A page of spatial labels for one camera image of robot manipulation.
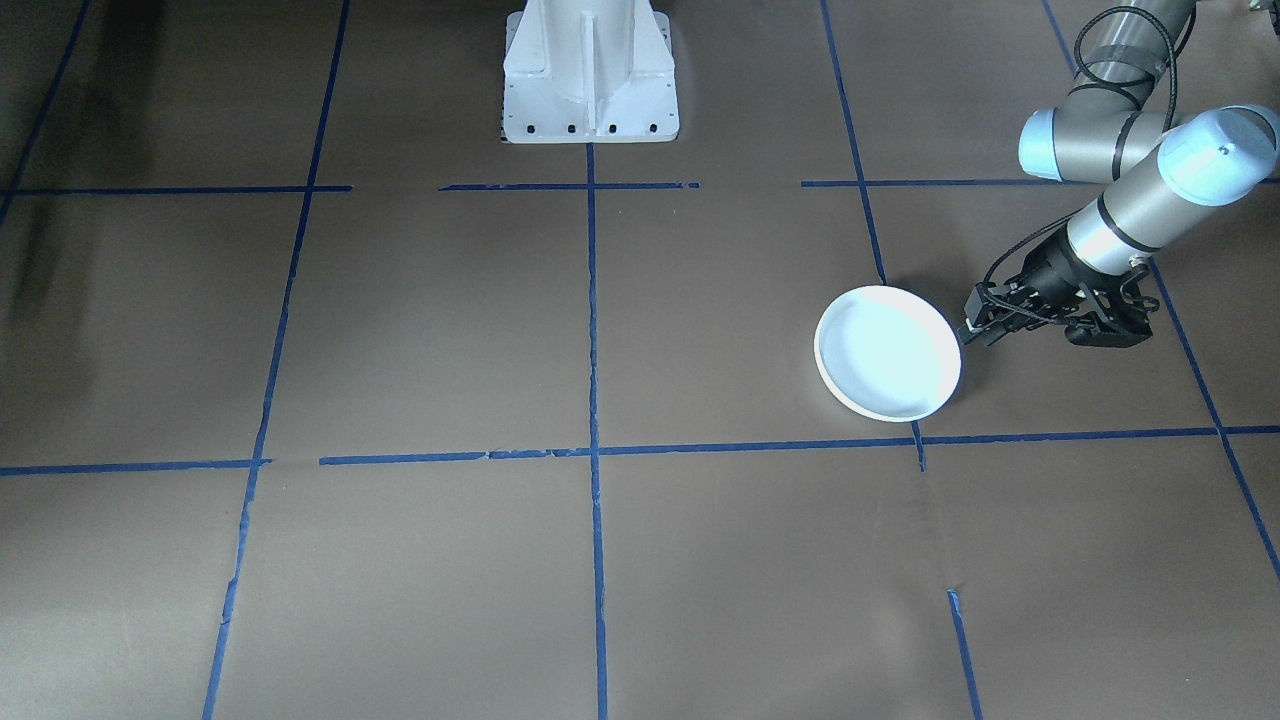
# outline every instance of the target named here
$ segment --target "blue tape line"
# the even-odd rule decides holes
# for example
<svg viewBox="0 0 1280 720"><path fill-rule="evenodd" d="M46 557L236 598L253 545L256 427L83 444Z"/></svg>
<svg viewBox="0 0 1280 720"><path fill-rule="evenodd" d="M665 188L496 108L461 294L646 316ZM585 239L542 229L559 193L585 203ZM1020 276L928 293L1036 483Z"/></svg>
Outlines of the blue tape line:
<svg viewBox="0 0 1280 720"><path fill-rule="evenodd" d="M1230 436L1270 436L1280 433L1280 425L1234 425L1222 429Z"/></svg>
<svg viewBox="0 0 1280 720"><path fill-rule="evenodd" d="M920 471L927 473L929 464L924 457L924 436L920 434L920 423L911 420L911 442L915 443L915 460L920 465Z"/></svg>
<svg viewBox="0 0 1280 720"><path fill-rule="evenodd" d="M320 152L324 150L324 133L329 127L329 108L333 105L333 88L338 83L338 63L342 61L342 44L347 37L347 15L351 13L351 0L343 0L342 15L338 18L338 37L333 41L333 60L329 61L329 82L325 83L324 101L320 104L320 122L316 123L316 142L311 150L311 172L307 184L316 183L320 174Z"/></svg>
<svg viewBox="0 0 1280 720"><path fill-rule="evenodd" d="M1062 50L1062 59L1066 60L1066 67L1071 70L1071 77L1075 77L1075 58L1071 56L1071 50L1066 45L1066 38L1062 37L1062 28L1057 24L1057 15L1053 14L1053 8L1048 6L1048 0L1041 0L1041 5L1044 8L1044 14L1048 17L1048 24L1053 28L1053 36L1057 37L1057 46Z"/></svg>
<svg viewBox="0 0 1280 720"><path fill-rule="evenodd" d="M1085 430L1062 433L1016 433L987 436L931 436L924 445L996 445L1005 442L1070 442L1088 439L1137 439L1216 436L1213 428L1153 428L1138 430Z"/></svg>
<svg viewBox="0 0 1280 720"><path fill-rule="evenodd" d="M1059 182L1042 178L941 178L941 179L883 179L883 181L800 181L800 187L1010 187L1010 186L1062 186L1088 184L1075 181Z"/></svg>
<svg viewBox="0 0 1280 720"><path fill-rule="evenodd" d="M20 475L83 475L109 473L161 473L166 470L243 470L270 460L177 460L172 462L104 462L86 465L26 465L0 468L0 478Z"/></svg>
<svg viewBox="0 0 1280 720"><path fill-rule="evenodd" d="M822 23L827 29L827 50L831 53L831 68L836 73L836 88L840 91L840 108L845 113L845 132L849 135L849 152L854 158L854 174L858 176L858 192L863 199L863 214L867 217L867 233L872 238L872 255L876 258L876 274L882 284L888 284L884 275L884 260L881 258L879 236L876 233L876 219L872 217L872 197L867 192L867 176L863 173L863 156L858 151L858 133L854 132L854 115L849 109L849 94L845 92L845 73L840 69L840 54L836 51L836 33L831 28L831 10L827 0L822 5Z"/></svg>
<svg viewBox="0 0 1280 720"><path fill-rule="evenodd" d="M1252 425L1228 428L1235 434L1280 434L1280 425ZM668 455L701 452L786 452L796 450L852 450L860 447L911 447L914 437L895 438L850 438L850 439L803 439L777 442L718 442L684 445L618 445L600 446L598 454L604 456L626 455ZM924 436L920 445L998 445L1018 442L1073 442L1094 439L1139 439L1174 437L1211 437L1215 428L1151 428L1134 430L1083 430L1057 433L1016 433L984 436ZM553 447L547 450L492 450L471 452L416 452L394 455L332 455L320 459L320 465L387 465L396 462L457 462L472 460L525 460L538 457L586 457L590 447Z"/></svg>
<svg viewBox="0 0 1280 720"><path fill-rule="evenodd" d="M88 3L90 0L81 1L79 13L76 14L76 24L72 26L72 36L67 40L67 47L63 49L63 56L58 61L58 70L54 73L54 79L49 82L49 90L45 91L45 100L40 104L40 111L36 113L36 122L31 127L31 133L27 135L26 145L22 146L22 155L18 156L18 164L13 168L13 176L9 177L9 191L15 190L22 183L22 176L27 172L27 164L31 163L31 155L36 150L36 140L40 138L40 131L45 127L45 120L49 119L49 113L54 108L54 96L58 95L58 87L61 86L63 77L67 74L67 65L72 61L72 54L76 51L81 31L84 29ZM6 192L4 200L0 200L0 225L9 217L9 206L12 204L13 195Z"/></svg>
<svg viewBox="0 0 1280 720"><path fill-rule="evenodd" d="M595 190L684 190L682 182L598 182Z"/></svg>
<svg viewBox="0 0 1280 720"><path fill-rule="evenodd" d="M1222 443L1222 451L1226 452L1226 460L1231 465L1231 471L1235 474L1235 484L1240 488L1240 495L1244 497L1244 503L1249 507L1249 515L1253 518L1253 527L1258 532L1258 538L1262 539L1262 547L1266 548L1267 559L1271 560L1271 570L1276 575L1276 580L1280 580L1280 556L1276 555L1276 546L1271 542L1271 533L1267 532L1267 525L1262 520L1262 512L1258 510L1258 503L1253 498L1253 491L1249 489L1249 482L1244 478L1244 470L1240 469L1240 462L1235 457L1235 450L1231 447L1231 438L1222 425L1222 419L1217 414L1217 407L1213 405L1213 397L1208 392L1208 383L1204 382L1204 374L1201 373L1199 363L1196 361L1196 354L1192 351L1190 340L1187 337L1187 331L1183 328L1183 323L1178 316L1178 309L1174 307L1174 299L1169 293L1169 287L1165 284L1165 278L1160 272L1160 266L1156 260L1149 261L1151 277L1156 281L1156 287L1160 288L1160 297L1165 302L1165 310L1169 313L1169 319L1174 323L1174 331L1178 333L1178 341L1183 345L1183 352L1187 354L1187 361L1192 366L1192 373L1196 375L1196 384L1199 386L1201 396L1204 398L1204 406L1208 407L1210 418L1213 419L1213 428L1217 430L1217 437Z"/></svg>
<svg viewBox="0 0 1280 720"><path fill-rule="evenodd" d="M342 14L338 18L338 37L333 44L333 59L329 63L329 81L325 85L324 101L320 105L320 120L316 123L316 141L311 151L311 168L307 173L307 186L316 184L316 174L320 169L320 154L324 150L325 126L329 120L329 106L333 102L333 88L338 78L338 63L342 59L342 44L347 33L347 18L351 14L351 0L343 0ZM275 327L275 345L271 350L271 365L268 370L266 389L262 393L262 421L257 429L257 438L253 441L253 459L262 457L266 446L266 430L271 423L271 402L275 395L275 384L280 373L280 356L284 352L284 334L289 324L289 300L293 295L293 281L298 274L298 260L302 255L302 241L307 233L307 220L311 213L311 199L314 193L307 190L302 193L302 209L298 213L298 229L293 237L293 254L289 258L289 275L284 283L284 297L280 301L280 319ZM241 570L244 565L244 546L248 542L250 506L257 492L259 465L253 465L248 471L248 480L244 484L244 502L241 506L239 537L236 543L236 569L232 579L227 583L227 596L223 600L223 619L218 628L218 642L214 646L214 661L209 670L209 687L205 691L204 720L212 720L214 707L218 702L218 685L221 680L223 659L227 653L227 639L230 634L232 616L236 610L236 593L239 589Z"/></svg>
<svg viewBox="0 0 1280 720"><path fill-rule="evenodd" d="M598 720L609 717L609 666L605 655L604 629L604 530L600 516L600 421L599 407L599 343L596 337L595 302L595 145L586 143L586 302L588 334L591 338L591 386L589 423L591 434L591 557L595 579L595 702Z"/></svg>
<svg viewBox="0 0 1280 720"><path fill-rule="evenodd" d="M228 186L228 187L68 187L15 190L15 197L26 196L68 196L68 195L283 195L301 192L351 192L349 184L274 184L274 186Z"/></svg>
<svg viewBox="0 0 1280 720"><path fill-rule="evenodd" d="M320 465L394 465L399 462L463 462L484 460L488 452L406 452L398 455L332 455Z"/></svg>
<svg viewBox="0 0 1280 720"><path fill-rule="evenodd" d="M909 447L909 437L814 439L783 442L712 442L690 445L622 445L602 447L600 455L666 455L672 452L765 452L785 450L845 450L854 447Z"/></svg>
<svg viewBox="0 0 1280 720"><path fill-rule="evenodd" d="M236 610L236 592L239 589L241 568L244 565L244 543L248 539L248 506L253 503L253 495L257 492L259 466L253 465L248 470L248 482L244 484L244 501L241 505L239 530L236 539L236 568L232 579L227 583L227 594L223 597L221 620L218 623L218 641L214 643L214 662L209 670L209 687L205 688L205 707L201 712L204 720L214 716L214 705L218 702L218 685L223 676L223 661L227 657L227 639L232 629L232 614Z"/></svg>
<svg viewBox="0 0 1280 720"><path fill-rule="evenodd" d="M438 192L517 192L524 190L586 190L580 182L521 182L511 184L447 184Z"/></svg>
<svg viewBox="0 0 1280 720"><path fill-rule="evenodd" d="M947 588L947 600L951 602L951 624L956 628L956 642L960 643L960 664L964 666L964 682L969 688L969 706L973 708L973 720L982 720L982 700L978 697L978 680L973 675L969 638L964 632L964 614L960 612L960 593L955 588Z"/></svg>
<svg viewBox="0 0 1280 720"><path fill-rule="evenodd" d="M467 462L474 460L529 460L535 457L580 457L585 447L553 447L549 450L490 450L474 452L410 452L396 455L330 455L320 465L396 465L402 462Z"/></svg>
<svg viewBox="0 0 1280 720"><path fill-rule="evenodd" d="M681 190L682 182L522 182L503 184L447 184L439 192L520 192L529 190ZM687 187L698 188L701 183L691 182Z"/></svg>

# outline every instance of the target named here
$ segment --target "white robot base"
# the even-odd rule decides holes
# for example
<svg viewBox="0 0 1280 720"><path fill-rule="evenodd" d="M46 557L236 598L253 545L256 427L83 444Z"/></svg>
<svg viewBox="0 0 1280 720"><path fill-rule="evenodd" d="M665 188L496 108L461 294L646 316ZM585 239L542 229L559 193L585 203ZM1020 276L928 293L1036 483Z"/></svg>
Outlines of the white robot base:
<svg viewBox="0 0 1280 720"><path fill-rule="evenodd" d="M512 143L663 142L680 132L671 20L649 0L529 0L507 18Z"/></svg>

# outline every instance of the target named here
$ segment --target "grid square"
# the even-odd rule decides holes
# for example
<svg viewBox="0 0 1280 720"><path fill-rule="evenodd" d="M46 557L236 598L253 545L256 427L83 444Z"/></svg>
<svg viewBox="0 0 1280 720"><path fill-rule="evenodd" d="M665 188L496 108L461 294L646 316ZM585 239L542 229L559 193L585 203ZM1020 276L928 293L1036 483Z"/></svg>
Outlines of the grid square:
<svg viewBox="0 0 1280 720"><path fill-rule="evenodd" d="M584 459L273 464L223 717L590 717Z"/></svg>
<svg viewBox="0 0 1280 720"><path fill-rule="evenodd" d="M1169 293L1222 423L1280 423L1280 186L1257 187L1160 254Z"/></svg>
<svg viewBox="0 0 1280 720"><path fill-rule="evenodd" d="M248 457L298 204L14 200L3 464Z"/></svg>
<svg viewBox="0 0 1280 720"><path fill-rule="evenodd" d="M9 188L36 124L79 6L79 0L5 3L5 22L0 24L0 47L5 49L4 73L0 73L0 187L4 190Z"/></svg>
<svg viewBox="0 0 1280 720"><path fill-rule="evenodd" d="M966 716L913 456L603 459L609 716Z"/></svg>
<svg viewBox="0 0 1280 720"><path fill-rule="evenodd" d="M316 196L268 454L588 443L584 192Z"/></svg>
<svg viewBox="0 0 1280 720"><path fill-rule="evenodd" d="M95 3L26 188L306 182L337 3Z"/></svg>
<svg viewBox="0 0 1280 720"><path fill-rule="evenodd" d="M929 451L992 717L1266 716L1280 584L1217 438Z"/></svg>
<svg viewBox="0 0 1280 720"><path fill-rule="evenodd" d="M600 145L602 182L792 186L851 178L840 95L817 1L672 3L680 137Z"/></svg>
<svg viewBox="0 0 1280 720"><path fill-rule="evenodd" d="M876 284L856 196L792 187L602 192L604 445L905 437L827 392L813 333Z"/></svg>
<svg viewBox="0 0 1280 720"><path fill-rule="evenodd" d="M0 478L0 715L198 717L244 471Z"/></svg>
<svg viewBox="0 0 1280 720"><path fill-rule="evenodd" d="M832 3L872 179L1018 178L1018 137L1070 88L1038 3Z"/></svg>
<svg viewBox="0 0 1280 720"><path fill-rule="evenodd" d="M890 283L920 292L954 327L973 286L1029 232L1084 206L1097 187L873 188ZM1019 269L1021 254L995 282ZM1156 284L1143 284L1158 295ZM1076 347L1059 328L964 348L960 387L936 415L932 436L1187 428L1212 424L1167 311L1155 337L1126 350Z"/></svg>
<svg viewBox="0 0 1280 720"><path fill-rule="evenodd" d="M320 178L438 188L580 183L581 145L506 145L507 14L522 3L355 3Z"/></svg>

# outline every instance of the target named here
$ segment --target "light blue end cap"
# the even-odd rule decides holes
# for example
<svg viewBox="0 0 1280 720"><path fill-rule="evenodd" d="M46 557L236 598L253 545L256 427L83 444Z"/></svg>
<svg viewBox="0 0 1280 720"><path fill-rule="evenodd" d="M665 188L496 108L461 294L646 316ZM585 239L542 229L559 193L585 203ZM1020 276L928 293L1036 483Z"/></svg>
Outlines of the light blue end cap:
<svg viewBox="0 0 1280 720"><path fill-rule="evenodd" d="M1023 172L1044 179L1062 182L1053 154L1053 109L1042 108L1032 113L1018 140L1018 161Z"/></svg>
<svg viewBox="0 0 1280 720"><path fill-rule="evenodd" d="M1258 118L1271 126L1270 136ZM1277 136L1280 115L1260 105L1201 113L1160 143L1160 176L1170 190L1197 205L1235 202L1275 169L1280 160Z"/></svg>

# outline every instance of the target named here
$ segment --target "white plate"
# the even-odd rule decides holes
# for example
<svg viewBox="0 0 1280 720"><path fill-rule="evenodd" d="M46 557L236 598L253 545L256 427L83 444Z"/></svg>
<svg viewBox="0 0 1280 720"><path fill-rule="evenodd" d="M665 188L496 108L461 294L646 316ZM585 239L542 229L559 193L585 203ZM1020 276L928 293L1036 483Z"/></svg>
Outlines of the white plate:
<svg viewBox="0 0 1280 720"><path fill-rule="evenodd" d="M813 354L837 400L890 423L932 414L960 382L960 343L946 318L896 287L837 297L818 322Z"/></svg>

